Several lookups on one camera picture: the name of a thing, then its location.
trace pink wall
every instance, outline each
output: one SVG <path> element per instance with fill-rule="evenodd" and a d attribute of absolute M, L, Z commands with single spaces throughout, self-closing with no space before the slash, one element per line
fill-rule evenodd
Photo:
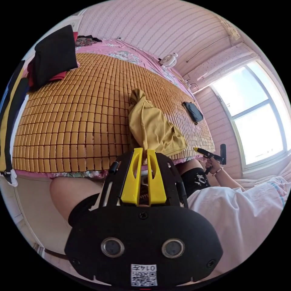
<path fill-rule="evenodd" d="M 180 0 L 111 0 L 87 8 L 79 35 L 118 38 L 163 58 L 176 52 L 182 76 L 229 47 L 210 11 Z"/>
<path fill-rule="evenodd" d="M 220 145 L 226 144 L 226 172 L 234 179 L 242 178 L 240 153 L 232 126 L 225 114 L 223 107 L 210 87 L 195 95 L 199 106 L 207 121 L 215 146 L 215 154 L 220 154 Z M 211 185 L 215 185 L 216 179 L 208 175 Z"/>

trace yellow bracket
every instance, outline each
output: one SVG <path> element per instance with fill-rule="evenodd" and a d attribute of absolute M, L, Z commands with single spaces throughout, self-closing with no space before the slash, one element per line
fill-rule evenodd
<path fill-rule="evenodd" d="M 156 152 L 152 149 L 147 151 L 148 158 L 148 184 L 149 206 L 152 204 L 164 204 L 167 200 L 161 171 L 158 165 Z"/>
<path fill-rule="evenodd" d="M 139 205 L 140 175 L 142 168 L 142 148 L 134 149 L 125 179 L 121 201 Z"/>

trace white shirt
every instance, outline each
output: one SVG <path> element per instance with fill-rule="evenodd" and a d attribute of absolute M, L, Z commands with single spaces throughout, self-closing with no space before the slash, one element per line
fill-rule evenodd
<path fill-rule="evenodd" d="M 261 245 L 277 222 L 290 188 L 291 183 L 276 177 L 245 192 L 209 187 L 188 198 L 189 209 L 213 225 L 223 249 L 216 268 L 202 281 L 237 267 Z"/>

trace black shorts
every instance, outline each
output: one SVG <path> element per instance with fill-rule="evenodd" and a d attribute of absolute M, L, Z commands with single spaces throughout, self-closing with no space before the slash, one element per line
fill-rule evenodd
<path fill-rule="evenodd" d="M 196 190 L 201 190 L 210 187 L 207 177 L 202 168 L 191 169 L 181 175 L 184 187 L 186 190 L 187 198 L 192 195 Z M 77 204 L 71 211 L 68 223 L 73 227 L 77 221 L 85 215 L 89 209 L 95 205 L 99 193 L 89 196 Z"/>

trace black pouch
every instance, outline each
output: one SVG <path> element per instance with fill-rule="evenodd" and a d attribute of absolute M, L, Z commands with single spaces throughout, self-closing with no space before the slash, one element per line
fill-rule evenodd
<path fill-rule="evenodd" d="M 190 102 L 183 102 L 183 106 L 186 108 L 187 112 L 191 116 L 193 122 L 198 124 L 199 121 L 203 120 L 203 114 L 200 110 L 195 106 L 195 104 Z"/>

